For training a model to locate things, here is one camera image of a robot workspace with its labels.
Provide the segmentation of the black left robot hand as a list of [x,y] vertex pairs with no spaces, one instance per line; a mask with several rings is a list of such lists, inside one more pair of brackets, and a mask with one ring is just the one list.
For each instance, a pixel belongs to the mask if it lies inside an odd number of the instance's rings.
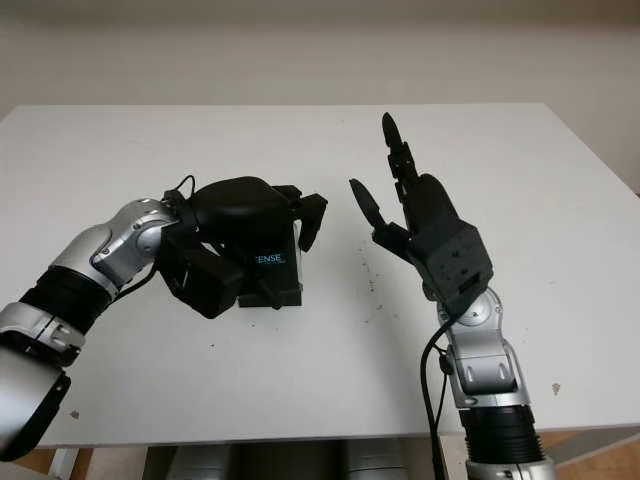
[[302,304],[301,254],[321,228],[324,197],[244,176],[199,189],[189,204],[205,241],[243,271],[241,307]]

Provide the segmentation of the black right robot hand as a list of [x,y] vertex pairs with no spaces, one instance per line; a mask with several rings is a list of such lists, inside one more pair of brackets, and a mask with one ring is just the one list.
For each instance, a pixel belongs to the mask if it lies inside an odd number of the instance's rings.
[[386,222],[375,199],[359,180],[350,179],[349,184],[361,212],[373,228],[373,241],[409,262],[407,246],[411,238],[439,217],[457,218],[458,214],[443,185],[430,174],[417,173],[410,147],[401,138],[389,112],[382,116],[382,130],[389,149],[387,160],[403,207],[406,226]]

